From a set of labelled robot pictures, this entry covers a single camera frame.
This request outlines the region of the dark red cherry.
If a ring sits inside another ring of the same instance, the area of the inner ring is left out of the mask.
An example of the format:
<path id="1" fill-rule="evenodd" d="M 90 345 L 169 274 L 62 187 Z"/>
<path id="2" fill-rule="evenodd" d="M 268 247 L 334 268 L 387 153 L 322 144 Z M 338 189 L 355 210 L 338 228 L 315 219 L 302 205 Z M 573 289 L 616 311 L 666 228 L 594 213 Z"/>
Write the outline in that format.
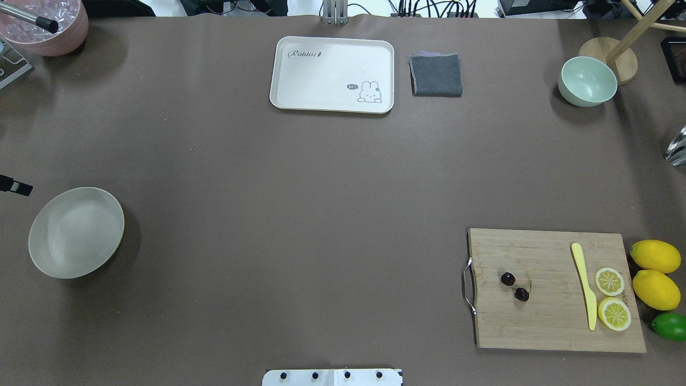
<path id="1" fill-rule="evenodd" d="M 530 298 L 529 291 L 525 288 L 518 287 L 514 291 L 514 298 L 518 301 L 527 302 Z"/>
<path id="2" fill-rule="evenodd" d="M 510 273 L 510 272 L 505 272 L 505 273 L 503 273 L 503 274 L 501 275 L 500 281 L 501 281 L 501 283 L 504 284 L 505 286 L 511 287 L 511 286 L 514 286 L 514 285 L 516 284 L 517 279 L 516 279 L 516 277 L 514 276 L 514 274 L 512 274 L 512 273 Z"/>

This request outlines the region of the cream rabbit tray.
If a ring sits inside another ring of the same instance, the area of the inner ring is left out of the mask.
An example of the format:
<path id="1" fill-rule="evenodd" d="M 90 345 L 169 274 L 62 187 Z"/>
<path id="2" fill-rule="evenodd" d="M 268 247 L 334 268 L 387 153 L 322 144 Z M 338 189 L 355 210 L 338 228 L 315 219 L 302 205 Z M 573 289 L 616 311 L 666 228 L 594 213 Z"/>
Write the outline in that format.
<path id="1" fill-rule="evenodd" d="M 270 102 L 288 110 L 388 113 L 394 66 L 387 41 L 286 36 L 276 46 Z"/>

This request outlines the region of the white cup rack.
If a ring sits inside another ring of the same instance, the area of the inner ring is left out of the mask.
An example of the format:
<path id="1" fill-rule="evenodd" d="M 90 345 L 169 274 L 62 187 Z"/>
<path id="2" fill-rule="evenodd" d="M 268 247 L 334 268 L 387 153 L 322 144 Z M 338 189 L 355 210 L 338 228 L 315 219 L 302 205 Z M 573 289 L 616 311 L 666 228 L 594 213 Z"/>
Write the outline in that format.
<path id="1" fill-rule="evenodd" d="M 33 66 L 9 42 L 1 38 L 1 90 L 32 71 Z"/>

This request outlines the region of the metal black-tipped muddler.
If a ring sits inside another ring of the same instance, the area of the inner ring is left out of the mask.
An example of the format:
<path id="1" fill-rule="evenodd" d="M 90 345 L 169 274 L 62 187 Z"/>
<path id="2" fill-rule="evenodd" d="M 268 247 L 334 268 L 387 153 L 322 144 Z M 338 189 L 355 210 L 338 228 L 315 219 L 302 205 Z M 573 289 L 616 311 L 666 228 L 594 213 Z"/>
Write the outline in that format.
<path id="1" fill-rule="evenodd" d="M 59 30 L 59 24 L 56 20 L 48 19 L 36 14 L 32 14 L 27 10 L 10 5 L 7 2 L 1 2 L 1 13 L 6 14 L 15 19 L 22 20 L 28 24 L 36 25 L 37 27 L 46 30 L 49 33 L 56 33 Z"/>

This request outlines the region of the pink bowl with ice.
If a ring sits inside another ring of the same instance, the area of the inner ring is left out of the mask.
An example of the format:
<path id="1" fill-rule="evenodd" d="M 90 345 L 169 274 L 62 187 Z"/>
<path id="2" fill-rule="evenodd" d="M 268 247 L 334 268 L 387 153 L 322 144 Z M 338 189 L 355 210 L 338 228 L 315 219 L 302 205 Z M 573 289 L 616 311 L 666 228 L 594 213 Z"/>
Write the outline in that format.
<path id="1" fill-rule="evenodd" d="M 89 21 L 82 1 L 3 1 L 48 19 L 56 20 L 52 34 L 36 25 L 1 14 L 2 37 L 12 44 L 41 56 L 70 54 L 86 41 Z"/>

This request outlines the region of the grey folded cloth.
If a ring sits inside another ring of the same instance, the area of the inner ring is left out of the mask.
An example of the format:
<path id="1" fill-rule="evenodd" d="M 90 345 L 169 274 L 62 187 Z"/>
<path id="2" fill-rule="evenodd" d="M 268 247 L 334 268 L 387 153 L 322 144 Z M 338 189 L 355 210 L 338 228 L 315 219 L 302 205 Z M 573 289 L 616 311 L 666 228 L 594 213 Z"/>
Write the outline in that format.
<path id="1" fill-rule="evenodd" d="M 456 53 L 418 51 L 409 57 L 413 94 L 421 97 L 461 97 L 461 59 Z"/>

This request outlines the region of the wooden cutting board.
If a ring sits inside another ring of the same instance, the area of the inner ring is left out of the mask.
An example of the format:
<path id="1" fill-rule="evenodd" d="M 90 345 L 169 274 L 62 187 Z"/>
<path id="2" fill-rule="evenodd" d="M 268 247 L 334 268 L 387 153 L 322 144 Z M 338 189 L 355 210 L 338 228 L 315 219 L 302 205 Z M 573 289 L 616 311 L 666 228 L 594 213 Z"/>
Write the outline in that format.
<path id="1" fill-rule="evenodd" d="M 473 300 L 475 341 L 480 348 L 518 350 L 573 350 L 590 352 L 646 352 L 637 301 L 630 287 L 630 270 L 620 234 L 471 228 L 468 261 Z M 585 298 L 571 253 L 581 244 L 590 288 L 602 267 L 618 270 L 625 281 L 619 299 L 628 306 L 632 322 L 625 331 L 613 331 L 598 322 L 590 331 Z M 505 286 L 503 273 L 514 274 L 514 286 Z M 514 297 L 525 288 L 527 302 Z"/>

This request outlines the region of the mint green bowl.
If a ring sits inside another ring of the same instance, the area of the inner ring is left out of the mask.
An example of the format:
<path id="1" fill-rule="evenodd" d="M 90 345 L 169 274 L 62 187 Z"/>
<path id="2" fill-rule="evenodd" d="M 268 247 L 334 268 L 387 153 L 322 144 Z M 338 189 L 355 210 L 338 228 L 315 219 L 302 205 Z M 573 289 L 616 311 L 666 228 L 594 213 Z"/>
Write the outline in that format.
<path id="1" fill-rule="evenodd" d="M 595 107 L 614 97 L 618 81 L 598 59 L 576 56 L 563 64 L 558 81 L 561 96 L 576 107 Z"/>

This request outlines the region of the yellow plastic knife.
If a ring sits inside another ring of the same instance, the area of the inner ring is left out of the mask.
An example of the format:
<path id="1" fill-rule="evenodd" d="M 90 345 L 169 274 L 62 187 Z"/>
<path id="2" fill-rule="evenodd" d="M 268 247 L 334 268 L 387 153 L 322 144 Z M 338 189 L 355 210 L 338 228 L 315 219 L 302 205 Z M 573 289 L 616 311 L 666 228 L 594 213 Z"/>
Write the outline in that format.
<path id="1" fill-rule="evenodd" d="M 590 331 L 593 331 L 597 326 L 598 303 L 595 293 L 590 288 L 590 281 L 588 280 L 588 274 L 586 271 L 585 254 L 583 248 L 581 247 L 581 244 L 578 242 L 573 242 L 570 247 L 573 261 L 580 279 L 581 292 L 583 293 L 583 296 L 585 298 L 586 320 L 588 324 L 588 329 Z"/>

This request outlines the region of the lemon half slice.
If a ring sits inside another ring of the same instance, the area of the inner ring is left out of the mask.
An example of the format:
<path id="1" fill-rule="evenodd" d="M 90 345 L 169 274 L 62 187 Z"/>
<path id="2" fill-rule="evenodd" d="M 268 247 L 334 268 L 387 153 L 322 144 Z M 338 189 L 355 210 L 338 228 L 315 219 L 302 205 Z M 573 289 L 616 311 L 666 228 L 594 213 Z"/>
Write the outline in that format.
<path id="1" fill-rule="evenodd" d="M 611 267 L 602 267 L 594 274 L 594 283 L 598 291 L 605 296 L 618 296 L 625 290 L 622 274 Z"/>
<path id="2" fill-rule="evenodd" d="M 608 296 L 600 301 L 598 318 L 607 328 L 617 332 L 627 330 L 632 322 L 630 309 L 615 296 Z"/>

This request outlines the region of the wooden cup tree stand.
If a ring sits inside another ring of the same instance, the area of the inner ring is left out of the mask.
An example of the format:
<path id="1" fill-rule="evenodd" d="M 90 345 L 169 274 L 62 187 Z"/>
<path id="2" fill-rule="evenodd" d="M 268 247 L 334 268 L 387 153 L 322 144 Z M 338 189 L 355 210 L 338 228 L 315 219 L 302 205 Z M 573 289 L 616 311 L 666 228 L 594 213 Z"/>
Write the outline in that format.
<path id="1" fill-rule="evenodd" d="M 606 64 L 615 74 L 618 85 L 629 83 L 638 71 L 637 56 L 630 47 L 650 27 L 684 33 L 684 27 L 657 22 L 674 3 L 675 1 L 658 1 L 646 15 L 642 15 L 630 1 L 622 1 L 628 12 L 637 20 L 637 24 L 620 41 L 610 37 L 597 37 L 586 41 L 578 54 L 598 59 Z"/>

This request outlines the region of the yellow lemon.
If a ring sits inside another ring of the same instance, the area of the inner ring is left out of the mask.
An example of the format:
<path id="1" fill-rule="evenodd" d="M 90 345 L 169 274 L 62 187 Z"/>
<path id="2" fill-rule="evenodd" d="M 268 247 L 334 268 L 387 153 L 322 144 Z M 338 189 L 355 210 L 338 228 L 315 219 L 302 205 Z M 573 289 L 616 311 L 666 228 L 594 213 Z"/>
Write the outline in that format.
<path id="1" fill-rule="evenodd" d="M 639 270 L 632 279 L 632 288 L 650 308 L 671 311 L 681 303 L 681 291 L 666 274 L 655 270 Z"/>
<path id="2" fill-rule="evenodd" d="M 642 269 L 669 274 L 681 266 L 682 256 L 672 244 L 662 240 L 639 240 L 629 248 L 629 255 Z"/>

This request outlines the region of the metal scoop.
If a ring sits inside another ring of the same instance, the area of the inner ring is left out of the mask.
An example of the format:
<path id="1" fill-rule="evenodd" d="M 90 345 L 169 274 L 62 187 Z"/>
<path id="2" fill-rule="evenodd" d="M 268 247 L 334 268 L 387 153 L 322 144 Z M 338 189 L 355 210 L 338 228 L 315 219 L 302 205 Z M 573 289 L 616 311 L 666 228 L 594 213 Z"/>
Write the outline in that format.
<path id="1" fill-rule="evenodd" d="M 674 167 L 685 166 L 685 125 L 669 143 L 664 153 L 667 163 Z"/>

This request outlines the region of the green lime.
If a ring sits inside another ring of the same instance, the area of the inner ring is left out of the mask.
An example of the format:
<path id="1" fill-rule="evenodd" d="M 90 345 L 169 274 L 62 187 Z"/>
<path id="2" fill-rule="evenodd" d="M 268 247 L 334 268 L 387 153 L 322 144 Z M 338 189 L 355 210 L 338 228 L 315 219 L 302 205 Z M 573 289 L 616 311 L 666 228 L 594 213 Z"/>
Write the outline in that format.
<path id="1" fill-rule="evenodd" d="M 666 312 L 657 315 L 650 327 L 660 337 L 673 342 L 685 342 L 685 316 Z"/>

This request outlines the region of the aluminium frame post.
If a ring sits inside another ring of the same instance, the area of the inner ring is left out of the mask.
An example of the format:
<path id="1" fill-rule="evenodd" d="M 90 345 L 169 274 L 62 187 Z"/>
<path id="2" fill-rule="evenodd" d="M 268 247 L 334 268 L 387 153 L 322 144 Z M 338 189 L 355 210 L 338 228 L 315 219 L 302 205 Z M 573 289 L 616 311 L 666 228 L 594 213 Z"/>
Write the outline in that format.
<path id="1" fill-rule="evenodd" d="M 322 9 L 324 25 L 348 24 L 348 0 L 323 0 Z"/>

